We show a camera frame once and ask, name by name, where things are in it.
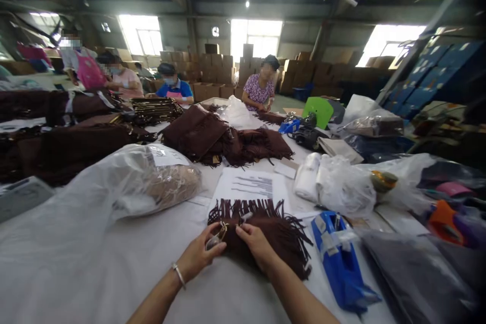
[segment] pink apron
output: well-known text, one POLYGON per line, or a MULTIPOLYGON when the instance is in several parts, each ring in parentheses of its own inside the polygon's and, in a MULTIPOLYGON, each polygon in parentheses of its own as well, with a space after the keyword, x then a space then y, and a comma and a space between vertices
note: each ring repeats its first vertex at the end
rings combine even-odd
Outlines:
POLYGON ((75 52, 79 62, 77 77, 83 83, 83 86, 86 89, 104 86, 106 77, 93 57, 89 53, 87 57, 83 57, 80 52, 75 52))
POLYGON ((181 95, 180 92, 179 93, 173 93, 171 91, 167 91, 167 97, 176 98, 176 99, 179 98, 180 99, 180 98, 182 98, 182 95, 181 95))

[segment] white roll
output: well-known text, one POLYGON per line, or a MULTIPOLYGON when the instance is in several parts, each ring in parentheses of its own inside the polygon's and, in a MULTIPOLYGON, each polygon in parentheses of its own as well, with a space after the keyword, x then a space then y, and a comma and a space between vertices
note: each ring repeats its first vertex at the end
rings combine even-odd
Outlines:
POLYGON ((318 200, 316 176, 320 164, 320 154, 311 153, 300 165, 294 182, 294 194, 316 203, 318 200))

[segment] white shirt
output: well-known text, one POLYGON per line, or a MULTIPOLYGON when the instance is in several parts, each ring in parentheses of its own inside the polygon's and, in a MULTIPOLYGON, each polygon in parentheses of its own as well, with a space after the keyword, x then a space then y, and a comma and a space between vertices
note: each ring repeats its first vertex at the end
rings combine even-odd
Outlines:
POLYGON ((60 49, 59 53, 62 57, 62 63, 64 63, 64 71, 73 69, 77 72, 77 70, 79 69, 79 61, 77 59, 76 53, 78 53, 82 57, 87 57, 88 55, 90 55, 91 57, 93 57, 94 60, 96 60, 96 57, 98 57, 95 51, 89 50, 86 47, 81 47, 81 53, 73 48, 60 49))

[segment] green object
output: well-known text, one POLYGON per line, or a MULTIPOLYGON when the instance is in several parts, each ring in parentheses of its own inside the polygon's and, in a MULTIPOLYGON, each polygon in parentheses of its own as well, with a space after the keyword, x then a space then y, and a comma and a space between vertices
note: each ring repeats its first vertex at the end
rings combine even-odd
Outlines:
POLYGON ((333 116, 334 109, 326 99, 322 97, 310 97, 305 103, 302 117, 306 117, 310 112, 317 116, 317 127, 325 129, 328 126, 331 116, 333 116))

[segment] blue tool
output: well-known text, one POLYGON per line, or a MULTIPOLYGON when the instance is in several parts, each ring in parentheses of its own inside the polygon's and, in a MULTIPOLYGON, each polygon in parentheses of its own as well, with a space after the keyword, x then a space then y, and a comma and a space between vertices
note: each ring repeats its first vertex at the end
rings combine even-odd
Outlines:
POLYGON ((339 235, 346 230, 341 216, 325 211, 311 225, 324 270, 339 307, 360 315, 367 312, 369 305, 382 301, 380 295, 364 284, 353 244, 346 240, 339 241, 339 235))
POLYGON ((293 133, 296 130, 298 130, 300 127, 300 120, 299 119, 294 119, 291 121, 283 122, 280 125, 280 128, 278 128, 278 132, 281 134, 286 134, 286 133, 293 133))

